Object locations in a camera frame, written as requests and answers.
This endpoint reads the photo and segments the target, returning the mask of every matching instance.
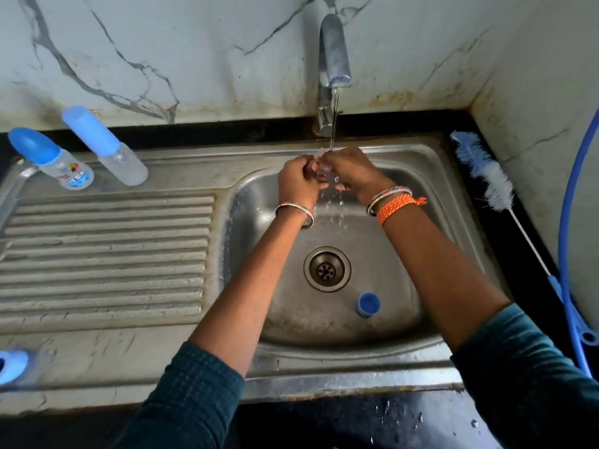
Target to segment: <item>hand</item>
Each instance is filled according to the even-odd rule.
[[[324,165],[330,166],[339,175],[342,184],[336,184],[338,190],[351,190],[363,205],[396,184],[387,178],[359,148],[345,148],[339,151],[328,151],[319,158]]]
[[[318,200],[318,190],[329,185],[317,179],[316,170],[318,163],[313,156],[287,161],[279,172],[279,203],[299,203],[312,210]]]

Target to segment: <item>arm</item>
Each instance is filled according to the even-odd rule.
[[[357,148],[321,160],[345,181],[338,188],[354,191],[364,205],[396,185]],[[404,206],[383,230],[452,349],[480,415],[505,447],[575,447],[577,438],[597,439],[599,384],[576,369],[424,211]]]
[[[311,156],[285,164],[279,200],[313,208],[321,183]],[[113,447],[219,448],[243,391],[268,306],[305,212],[283,207],[156,390]]]

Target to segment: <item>bangle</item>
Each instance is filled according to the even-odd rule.
[[[385,197],[387,197],[391,194],[397,194],[399,192],[404,192],[406,195],[409,194],[410,197],[412,196],[412,190],[409,187],[405,187],[405,186],[395,186],[390,189],[383,190],[380,194],[375,195],[373,197],[373,199],[370,200],[370,203],[366,206],[366,214],[376,216],[376,214],[373,211],[374,205],[376,205],[378,202],[380,202]]]
[[[275,215],[275,217],[276,217],[277,213],[279,212],[279,210],[282,207],[284,207],[284,206],[293,206],[294,208],[297,208],[298,210],[304,211],[308,215],[308,218],[310,218],[310,224],[307,225],[307,226],[302,225],[301,226],[302,228],[309,229],[312,225],[314,225],[314,215],[312,214],[312,211],[310,211],[304,205],[301,205],[301,204],[295,203],[295,202],[283,202],[283,203],[281,203],[279,206],[277,206],[274,209],[274,215]]]
[[[418,199],[415,199],[414,197],[408,194],[403,194],[394,198],[389,203],[386,203],[385,206],[383,206],[380,209],[380,211],[378,211],[378,214],[376,216],[378,223],[380,223],[381,226],[383,226],[383,224],[391,214],[393,214],[400,208],[409,205],[410,203],[415,203],[418,206],[422,206],[426,204],[426,198],[420,197]]]

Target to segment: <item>drain strainer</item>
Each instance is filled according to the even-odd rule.
[[[318,247],[304,261],[306,280],[321,292],[331,293],[342,289],[351,274],[352,265],[348,257],[334,247]]]

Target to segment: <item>teal sleeve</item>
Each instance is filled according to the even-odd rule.
[[[113,448],[218,449],[243,386],[239,373],[185,342]]]
[[[515,304],[452,356],[480,416],[505,448],[594,447],[599,384]]]

